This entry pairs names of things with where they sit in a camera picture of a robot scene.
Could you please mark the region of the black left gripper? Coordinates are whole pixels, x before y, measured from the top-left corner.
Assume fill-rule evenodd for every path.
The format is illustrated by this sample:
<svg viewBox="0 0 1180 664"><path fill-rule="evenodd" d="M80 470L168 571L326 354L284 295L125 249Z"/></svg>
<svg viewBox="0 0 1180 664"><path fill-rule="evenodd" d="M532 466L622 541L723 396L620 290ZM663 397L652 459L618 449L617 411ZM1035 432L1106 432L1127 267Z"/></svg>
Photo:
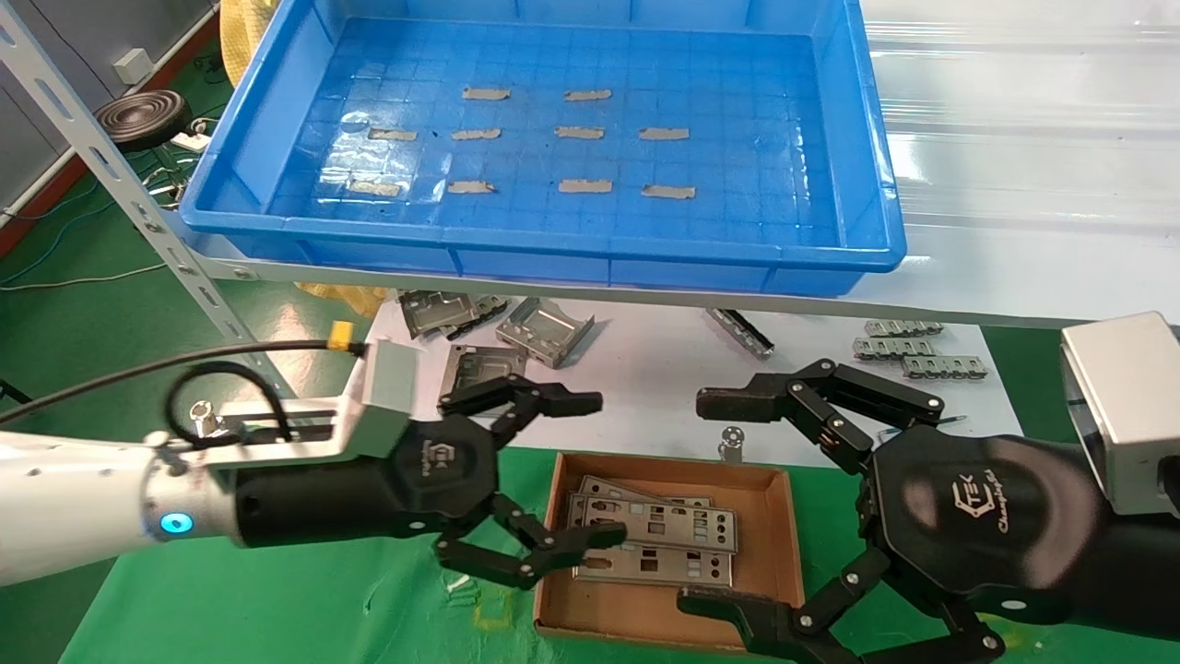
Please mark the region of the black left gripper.
<svg viewBox="0 0 1180 664"><path fill-rule="evenodd" d="M442 533L433 545L442 568L520 591L535 589L544 576L579 566L588 551L622 545L627 526L548 530L510 497L497 494L498 451L536 418L584 418L603 405L599 392L570 392L517 373L458 388L439 397L438 409L447 418L409 421L387 456L237 471L240 540L247 547L271 547ZM500 407L505 410L489 430L464 418ZM526 555L463 541L489 517Z"/></svg>

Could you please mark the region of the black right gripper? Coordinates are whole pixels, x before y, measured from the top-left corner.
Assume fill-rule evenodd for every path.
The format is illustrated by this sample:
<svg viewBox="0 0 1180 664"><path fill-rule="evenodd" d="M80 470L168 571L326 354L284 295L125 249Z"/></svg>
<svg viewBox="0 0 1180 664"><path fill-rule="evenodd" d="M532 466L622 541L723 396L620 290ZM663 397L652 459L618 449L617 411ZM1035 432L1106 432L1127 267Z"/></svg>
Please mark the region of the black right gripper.
<svg viewBox="0 0 1180 664"><path fill-rule="evenodd" d="M913 429L873 453L844 410ZM1119 517L1079 446L956 436L931 428L943 410L940 397L832 359L756 373L738 388L700 388L700 419L788 421L841 471L867 474L863 532L880 550L856 555L801 609L684 586L678 610L730 623L747 652L792 663L998 660L1007 643L974 610L1176 637L1175 517ZM861 655L843 646L831 627L885 579L927 614L939 605L948 635Z"/></svg>

